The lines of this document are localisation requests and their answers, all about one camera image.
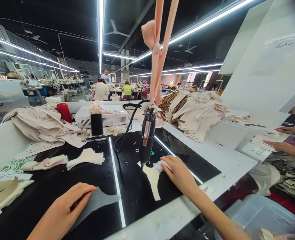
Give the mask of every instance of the pink fabric strap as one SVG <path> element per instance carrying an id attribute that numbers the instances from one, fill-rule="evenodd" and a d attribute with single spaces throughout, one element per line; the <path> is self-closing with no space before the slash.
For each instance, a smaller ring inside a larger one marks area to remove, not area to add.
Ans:
<path id="1" fill-rule="evenodd" d="M 175 15 L 177 13 L 179 0 L 172 0 L 169 12 L 168 24 L 165 30 L 162 52 L 160 50 L 160 32 L 162 23 L 164 0 L 157 0 L 155 7 L 155 19 L 147 22 L 141 27 L 144 43 L 152 51 L 152 76 L 150 88 L 150 105 L 161 104 L 161 72 L 167 56 L 169 41 L 172 35 Z"/>

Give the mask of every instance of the ceiling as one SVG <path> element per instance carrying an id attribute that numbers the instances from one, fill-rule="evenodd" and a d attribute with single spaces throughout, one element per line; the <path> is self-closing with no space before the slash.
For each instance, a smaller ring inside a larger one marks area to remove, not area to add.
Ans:
<path id="1" fill-rule="evenodd" d="M 149 3 L 151 7 L 144 11 Z M 181 0 L 172 35 L 220 7 L 221 4 L 222 0 Z M 164 37 L 170 5 L 171 0 L 164 0 L 161 40 Z M 249 8 L 252 6 L 253 4 L 245 6 L 170 45 L 164 67 L 173 68 L 184 66 L 186 63 L 223 62 Z M 143 14 L 141 22 L 124 46 L 124 49 L 129 50 L 130 55 L 139 56 L 148 50 L 142 38 L 141 26 L 154 18 L 154 12 L 155 1 L 153 0 L 107 0 L 104 33 L 113 31 L 110 22 L 112 19 L 119 32 L 128 34 L 137 18 Z M 56 49 L 61 52 L 62 46 L 65 57 L 85 61 L 98 62 L 96 13 L 95 0 L 0 0 L 0 24 L 5 29 L 18 34 L 21 38 L 46 51 Z M 25 30 L 31 31 L 32 34 L 26 33 Z M 47 44 L 33 39 L 34 35 L 40 35 L 39 40 Z M 125 39 L 126 36 L 118 34 L 104 35 L 103 49 L 118 51 Z M 194 46 L 196 47 L 191 49 L 193 54 L 184 52 Z M 102 62 L 111 64 L 113 59 L 113 57 L 103 55 Z M 121 65 L 120 59 L 115 59 L 113 64 Z M 151 57 L 146 57 L 131 66 L 151 69 Z"/>

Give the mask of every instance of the white box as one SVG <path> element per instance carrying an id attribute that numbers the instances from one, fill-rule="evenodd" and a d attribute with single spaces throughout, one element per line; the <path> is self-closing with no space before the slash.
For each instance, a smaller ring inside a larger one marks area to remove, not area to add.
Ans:
<path id="1" fill-rule="evenodd" d="M 118 105 L 120 112 L 117 114 L 103 113 L 102 123 L 103 127 L 113 126 L 114 124 L 128 124 L 128 112 Z M 91 114 L 90 106 L 83 106 L 75 115 L 75 122 L 78 127 L 91 128 Z"/>

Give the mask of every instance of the smartphone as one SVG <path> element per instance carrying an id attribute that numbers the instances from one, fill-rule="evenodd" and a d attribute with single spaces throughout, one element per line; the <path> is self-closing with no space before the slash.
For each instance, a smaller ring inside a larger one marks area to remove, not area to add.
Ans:
<path id="1" fill-rule="evenodd" d="M 91 114 L 92 136 L 103 135 L 102 114 Z"/>

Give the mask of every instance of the white shirt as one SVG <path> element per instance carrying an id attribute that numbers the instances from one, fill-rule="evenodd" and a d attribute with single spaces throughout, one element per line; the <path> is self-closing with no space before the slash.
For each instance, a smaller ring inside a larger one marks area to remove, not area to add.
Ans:
<path id="1" fill-rule="evenodd" d="M 104 83 L 96 83 L 93 90 L 95 91 L 94 100 L 98 99 L 99 101 L 103 101 L 108 99 L 108 95 L 110 94 L 110 92 L 108 90 L 108 87 Z"/>
<path id="2" fill-rule="evenodd" d="M 109 74 L 108 74 L 108 75 L 105 75 L 104 73 L 101 74 L 101 78 L 102 78 L 102 79 L 109 78 L 110 81 L 112 80 L 112 79 L 111 79 L 111 76 L 110 76 Z"/>

